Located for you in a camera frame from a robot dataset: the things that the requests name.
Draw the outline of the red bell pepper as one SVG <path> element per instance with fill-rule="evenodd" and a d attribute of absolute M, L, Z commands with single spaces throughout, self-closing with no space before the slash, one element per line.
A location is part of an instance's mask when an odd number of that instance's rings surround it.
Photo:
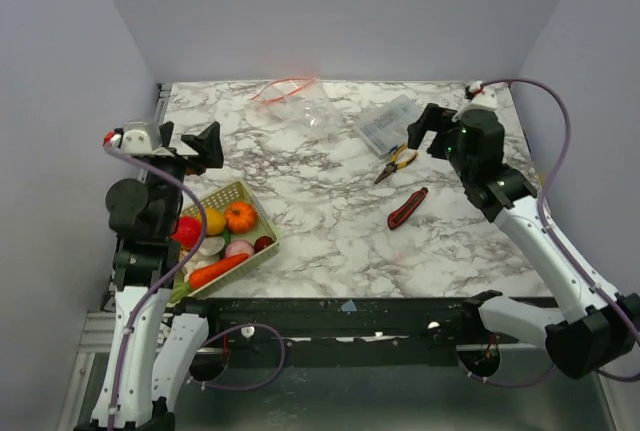
<path fill-rule="evenodd" d="M 198 242 L 202 231 L 202 223 L 192 216 L 181 216 L 171 238 L 185 250 L 191 250 Z"/>

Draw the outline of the clear zip top bag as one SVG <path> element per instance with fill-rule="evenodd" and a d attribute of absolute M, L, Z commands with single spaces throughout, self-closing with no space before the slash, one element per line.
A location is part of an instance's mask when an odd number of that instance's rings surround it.
<path fill-rule="evenodd" d="M 250 98 L 253 105 L 314 140 L 333 140 L 344 126 L 319 78 L 281 78 Z"/>

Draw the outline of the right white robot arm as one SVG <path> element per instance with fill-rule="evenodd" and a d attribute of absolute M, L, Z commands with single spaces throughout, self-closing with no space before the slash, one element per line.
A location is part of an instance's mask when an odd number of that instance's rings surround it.
<path fill-rule="evenodd" d="M 408 145 L 416 149 L 427 132 L 428 153 L 446 160 L 469 202 L 506 234 L 551 291 L 556 308 L 539 308 L 498 291 L 464 304 L 460 330 L 480 343 L 504 334 L 547 352 L 555 367 L 579 379 L 629 353 L 639 321 L 639 297 L 624 296 L 603 279 L 554 225 L 534 185 L 504 161 L 505 131 L 495 113 L 463 114 L 428 104 L 410 124 Z"/>

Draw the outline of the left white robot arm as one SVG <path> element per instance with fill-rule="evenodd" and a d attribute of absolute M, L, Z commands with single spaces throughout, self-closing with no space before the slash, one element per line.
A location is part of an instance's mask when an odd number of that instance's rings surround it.
<path fill-rule="evenodd" d="M 146 171 L 145 179 L 121 179 L 105 197 L 109 227 L 116 234 L 113 258 L 115 322 L 103 384 L 86 430 L 172 430 L 175 403 L 200 346 L 214 344 L 220 319 L 189 303 L 158 340 L 174 275 L 185 265 L 173 239 L 183 198 L 193 193 L 188 175 L 220 169 L 220 125 L 182 136 L 192 154 L 171 147 L 174 126 L 128 122 L 107 135 L 103 148 Z"/>

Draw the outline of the clear plastic parts box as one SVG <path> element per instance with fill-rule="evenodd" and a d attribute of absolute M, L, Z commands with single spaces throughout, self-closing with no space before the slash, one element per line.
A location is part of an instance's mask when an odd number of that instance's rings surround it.
<path fill-rule="evenodd" d="M 407 127 L 422 114 L 423 108 L 406 95 L 366 111 L 355 123 L 355 131 L 377 157 L 389 154 L 407 141 Z"/>

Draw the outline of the green plastic basket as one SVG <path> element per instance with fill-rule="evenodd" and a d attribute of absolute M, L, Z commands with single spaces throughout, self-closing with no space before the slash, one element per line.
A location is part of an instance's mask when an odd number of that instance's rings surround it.
<path fill-rule="evenodd" d="M 182 246 L 184 266 L 174 278 L 169 303 L 202 296 L 231 277 L 251 271 L 279 252 L 279 237 L 243 181 L 201 199 L 207 226 L 195 205 L 186 207 L 173 238 Z"/>

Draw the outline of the yellow mango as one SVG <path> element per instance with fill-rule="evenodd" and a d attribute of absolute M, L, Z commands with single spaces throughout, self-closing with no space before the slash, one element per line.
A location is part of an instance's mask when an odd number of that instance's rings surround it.
<path fill-rule="evenodd" d="M 218 236 L 221 235 L 227 225 L 225 215 L 213 207 L 205 208 L 206 216 L 206 235 Z"/>

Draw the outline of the red black utility knife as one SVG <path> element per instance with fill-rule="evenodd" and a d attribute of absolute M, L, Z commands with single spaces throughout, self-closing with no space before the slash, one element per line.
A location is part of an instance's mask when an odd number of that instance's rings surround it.
<path fill-rule="evenodd" d="M 387 216 L 388 229 L 393 231 L 402 226 L 426 199 L 428 193 L 429 190 L 427 187 L 422 187 L 412 193 L 400 207 Z"/>

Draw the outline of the small orange pumpkin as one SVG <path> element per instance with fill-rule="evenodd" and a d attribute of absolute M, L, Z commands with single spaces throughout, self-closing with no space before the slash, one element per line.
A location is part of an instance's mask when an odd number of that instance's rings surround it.
<path fill-rule="evenodd" d="M 232 234 L 250 232 L 257 224 L 258 215 L 254 207 L 244 201 L 235 201 L 224 212 L 227 227 Z"/>

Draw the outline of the white mushroom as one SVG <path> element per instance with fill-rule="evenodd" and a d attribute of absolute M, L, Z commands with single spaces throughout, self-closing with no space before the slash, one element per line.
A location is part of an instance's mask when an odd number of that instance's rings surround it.
<path fill-rule="evenodd" d="M 206 237 L 198 248 L 198 253 L 204 257 L 219 255 L 225 245 L 226 241 L 222 236 Z"/>

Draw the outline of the pink purple onion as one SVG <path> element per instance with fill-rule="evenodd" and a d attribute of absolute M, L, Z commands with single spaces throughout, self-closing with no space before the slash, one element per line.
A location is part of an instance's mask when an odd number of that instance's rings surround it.
<path fill-rule="evenodd" d="M 231 241 L 225 248 L 224 256 L 228 258 L 239 254 L 247 254 L 251 257 L 255 254 L 254 246 L 247 240 L 239 239 Z"/>

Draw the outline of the white garlic bulb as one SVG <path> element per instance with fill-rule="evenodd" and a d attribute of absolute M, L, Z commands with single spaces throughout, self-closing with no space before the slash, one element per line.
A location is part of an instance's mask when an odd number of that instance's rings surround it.
<path fill-rule="evenodd" d="M 194 253 L 191 258 L 182 267 L 182 273 L 185 279 L 188 279 L 193 271 L 205 267 L 211 263 L 211 259 L 202 255 L 200 252 Z"/>

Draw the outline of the dark red plum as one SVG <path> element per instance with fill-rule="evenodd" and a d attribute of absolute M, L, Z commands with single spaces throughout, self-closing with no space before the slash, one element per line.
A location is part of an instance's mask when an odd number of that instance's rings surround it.
<path fill-rule="evenodd" d="M 268 248 L 274 243 L 274 240 L 270 236 L 261 236 L 254 243 L 254 251 L 256 253 Z"/>

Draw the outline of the orange carrot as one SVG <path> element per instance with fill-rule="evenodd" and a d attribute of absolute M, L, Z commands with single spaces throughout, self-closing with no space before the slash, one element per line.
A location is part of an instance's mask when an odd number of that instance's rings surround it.
<path fill-rule="evenodd" d="M 249 258 L 251 258 L 250 254 L 240 253 L 192 271 L 181 284 L 174 287 L 169 302 L 178 303 L 189 293 L 198 291 L 200 288 L 207 286 L 214 280 L 238 267 Z"/>

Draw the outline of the yellow handled pliers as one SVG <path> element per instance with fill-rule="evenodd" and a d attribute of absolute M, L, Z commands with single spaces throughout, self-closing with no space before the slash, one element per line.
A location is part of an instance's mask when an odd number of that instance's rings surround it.
<path fill-rule="evenodd" d="M 390 158 L 389 162 L 385 165 L 384 169 L 380 172 L 377 178 L 374 181 L 374 184 L 377 185 L 383 180 L 387 179 L 395 172 L 400 169 L 403 169 L 410 164 L 412 164 L 418 156 L 418 152 L 416 150 L 411 150 L 408 148 L 407 143 L 403 143 L 399 146 L 394 146 L 389 152 Z"/>

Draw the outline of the aluminium frame rail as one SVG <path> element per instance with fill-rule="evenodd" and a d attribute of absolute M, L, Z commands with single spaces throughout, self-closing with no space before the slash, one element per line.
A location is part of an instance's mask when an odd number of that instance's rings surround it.
<path fill-rule="evenodd" d="M 145 122 L 162 124 L 158 114 Z M 174 179 L 146 163 L 144 156 L 131 156 L 108 146 L 105 150 L 120 161 L 142 168 L 151 167 L 160 173 L 160 177 Z M 116 310 L 116 298 L 123 297 L 126 290 L 147 293 L 148 288 L 167 273 L 167 267 L 177 262 L 177 245 L 169 234 L 176 226 L 181 196 L 177 189 L 148 190 L 144 181 L 127 178 L 110 187 L 105 205 L 109 228 L 116 234 L 113 271 L 106 297 L 111 300 L 111 313 L 116 321 L 125 325 L 131 312 Z"/>

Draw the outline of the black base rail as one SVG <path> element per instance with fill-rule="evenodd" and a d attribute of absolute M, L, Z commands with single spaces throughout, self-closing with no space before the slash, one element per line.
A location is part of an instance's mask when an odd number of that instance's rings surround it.
<path fill-rule="evenodd" d="M 234 369 L 453 366 L 460 350 L 526 342 L 485 330 L 464 298 L 187 297 L 172 311 L 207 320 L 212 341 L 198 363 Z"/>

